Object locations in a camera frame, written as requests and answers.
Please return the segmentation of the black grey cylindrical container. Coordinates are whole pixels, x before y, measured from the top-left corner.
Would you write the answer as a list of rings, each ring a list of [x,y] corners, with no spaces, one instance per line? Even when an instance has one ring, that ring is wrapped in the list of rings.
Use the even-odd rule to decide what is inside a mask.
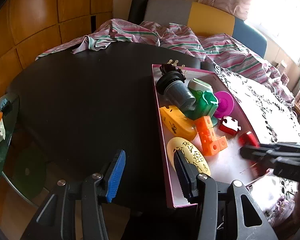
[[[181,111],[189,110],[196,102],[185,85],[185,77],[176,70],[164,74],[157,81],[156,89]]]

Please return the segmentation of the yellow rectangular block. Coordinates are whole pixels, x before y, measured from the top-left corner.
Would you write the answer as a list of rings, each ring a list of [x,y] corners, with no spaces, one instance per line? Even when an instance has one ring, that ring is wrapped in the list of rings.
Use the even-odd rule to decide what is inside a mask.
[[[186,117],[175,105],[159,108],[162,122],[175,137],[192,141],[197,136],[194,122]]]

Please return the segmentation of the pink striped bedsheet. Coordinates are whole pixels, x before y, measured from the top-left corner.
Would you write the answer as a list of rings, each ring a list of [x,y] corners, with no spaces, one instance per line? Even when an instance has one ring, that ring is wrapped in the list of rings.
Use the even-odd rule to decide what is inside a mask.
[[[85,50],[99,51],[113,42],[149,44],[175,50],[254,80],[287,103],[293,104],[295,101],[294,95],[282,81],[280,72],[238,40],[228,34],[196,36],[191,28],[176,23],[163,26],[143,21],[137,25],[114,18],[104,22],[97,31],[51,48],[41,53],[40,57],[69,48],[73,54]]]

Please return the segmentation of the white container green lid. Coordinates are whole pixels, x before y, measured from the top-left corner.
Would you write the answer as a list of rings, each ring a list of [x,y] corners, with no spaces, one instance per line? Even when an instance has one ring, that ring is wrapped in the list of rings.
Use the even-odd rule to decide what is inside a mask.
[[[192,95],[197,99],[199,98],[198,91],[205,92],[205,91],[210,91],[211,93],[213,92],[213,88],[210,84],[199,80],[197,78],[192,78],[188,85],[187,88],[189,91],[192,93]]]

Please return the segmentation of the white embroidered floral tablecloth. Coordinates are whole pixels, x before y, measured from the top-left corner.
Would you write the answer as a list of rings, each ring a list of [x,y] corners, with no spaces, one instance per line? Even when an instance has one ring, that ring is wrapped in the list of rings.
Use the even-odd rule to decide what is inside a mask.
[[[214,70],[243,109],[260,143],[300,144],[300,124],[290,103],[254,80],[219,66]],[[282,224],[293,213],[297,185],[273,172],[253,183],[250,192],[271,226]]]

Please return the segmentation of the black rolled mat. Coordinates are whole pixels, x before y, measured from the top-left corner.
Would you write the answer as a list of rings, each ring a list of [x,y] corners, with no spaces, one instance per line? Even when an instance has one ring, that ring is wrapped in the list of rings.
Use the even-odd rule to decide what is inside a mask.
[[[140,24],[145,17],[147,3],[149,0],[132,0],[128,15],[128,21]]]

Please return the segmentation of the red puzzle piece block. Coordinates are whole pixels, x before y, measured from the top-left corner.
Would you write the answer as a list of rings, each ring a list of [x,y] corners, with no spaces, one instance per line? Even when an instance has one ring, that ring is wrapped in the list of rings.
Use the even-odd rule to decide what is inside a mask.
[[[259,146],[259,142],[251,131],[247,131],[241,134],[238,138],[240,146],[250,145],[250,146]]]

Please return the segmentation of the orange cube blocks toy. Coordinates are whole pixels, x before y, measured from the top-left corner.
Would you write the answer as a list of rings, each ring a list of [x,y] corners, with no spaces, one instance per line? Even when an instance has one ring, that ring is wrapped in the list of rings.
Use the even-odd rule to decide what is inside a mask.
[[[225,136],[217,137],[213,129],[212,120],[209,116],[202,116],[194,120],[196,130],[198,132],[200,142],[203,149],[203,156],[216,155],[228,147]]]

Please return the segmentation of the red white puzzle piece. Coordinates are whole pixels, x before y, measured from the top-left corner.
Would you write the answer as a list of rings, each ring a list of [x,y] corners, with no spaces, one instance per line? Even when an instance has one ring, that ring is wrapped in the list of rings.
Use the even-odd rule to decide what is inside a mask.
[[[236,136],[241,131],[238,121],[231,116],[223,116],[219,123],[219,130],[231,136]]]

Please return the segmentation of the magenta round disc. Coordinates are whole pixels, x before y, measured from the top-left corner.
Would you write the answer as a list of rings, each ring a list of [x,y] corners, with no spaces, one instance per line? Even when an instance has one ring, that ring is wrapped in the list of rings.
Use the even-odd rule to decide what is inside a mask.
[[[223,116],[230,116],[234,109],[234,98],[226,91],[215,92],[214,96],[218,99],[218,107],[213,116],[221,119]]]

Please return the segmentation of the black hair clip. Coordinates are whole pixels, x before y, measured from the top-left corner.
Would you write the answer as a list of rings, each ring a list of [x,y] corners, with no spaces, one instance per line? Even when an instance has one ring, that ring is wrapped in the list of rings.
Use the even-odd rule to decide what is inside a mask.
[[[186,77],[183,73],[183,68],[185,67],[185,65],[183,64],[181,67],[177,66],[177,64],[179,63],[179,60],[172,60],[170,59],[167,63],[165,64],[161,64],[160,71],[162,73],[162,75],[167,74],[168,72],[178,72],[181,75],[181,80],[185,81]]]

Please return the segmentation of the green plastic cup toy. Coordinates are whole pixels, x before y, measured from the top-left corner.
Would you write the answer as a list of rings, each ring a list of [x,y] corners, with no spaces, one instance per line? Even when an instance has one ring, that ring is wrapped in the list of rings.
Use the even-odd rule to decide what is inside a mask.
[[[196,120],[202,116],[212,117],[218,108],[219,101],[210,90],[201,91],[190,89],[190,92],[195,97],[195,104],[184,111],[186,117],[191,120]]]

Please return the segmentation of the yellow oval soap bar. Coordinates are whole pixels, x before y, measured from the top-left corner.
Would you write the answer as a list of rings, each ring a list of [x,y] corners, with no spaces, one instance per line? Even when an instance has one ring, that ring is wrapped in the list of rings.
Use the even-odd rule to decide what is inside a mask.
[[[192,144],[190,141],[181,138],[181,137],[174,137],[172,138],[166,146],[167,156],[168,159],[175,170],[173,156],[177,150],[180,150],[184,157],[186,158],[187,162],[193,164],[199,173],[205,173],[211,176],[211,170],[208,166],[207,161],[201,154],[201,152]]]

